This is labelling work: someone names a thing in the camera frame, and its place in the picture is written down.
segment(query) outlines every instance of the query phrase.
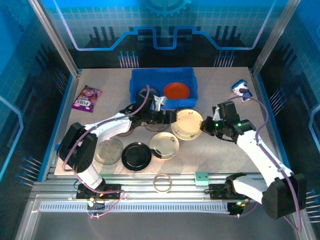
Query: gray tabletop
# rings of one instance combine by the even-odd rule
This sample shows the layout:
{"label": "gray tabletop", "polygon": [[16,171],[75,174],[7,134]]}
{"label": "gray tabletop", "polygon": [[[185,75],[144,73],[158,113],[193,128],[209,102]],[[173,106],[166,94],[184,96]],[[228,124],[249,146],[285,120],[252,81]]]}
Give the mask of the gray tabletop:
{"label": "gray tabletop", "polygon": [[[98,98],[93,113],[72,109],[68,126],[75,122],[82,125],[92,124],[110,118],[119,110],[130,104],[129,85],[132,69],[84,69],[82,71],[76,95],[85,85],[98,88],[103,94]],[[213,116],[212,106],[234,97],[231,86],[240,79],[248,82],[248,87],[253,96],[256,96],[254,85],[247,67],[195,67],[194,74],[198,84],[198,101],[194,110],[199,112],[204,119]],[[241,102],[234,100],[236,109],[242,120],[250,120],[256,127],[263,122],[260,106],[254,101]],[[142,142],[149,145],[156,134],[138,127],[127,137],[115,137],[122,141],[123,146],[133,142]],[[270,137],[266,129],[261,131],[261,137],[273,151]],[[236,173],[258,172],[250,158],[236,144],[225,142],[216,137],[202,133],[191,141],[179,140],[178,154],[170,160],[153,158],[149,166],[136,174],[185,174],[204,171],[208,173]],[[93,161],[94,167],[100,174],[132,174],[133,171],[125,168],[120,161],[113,165],[102,165]],[[62,171],[62,160],[56,165],[56,175],[68,175]]]}

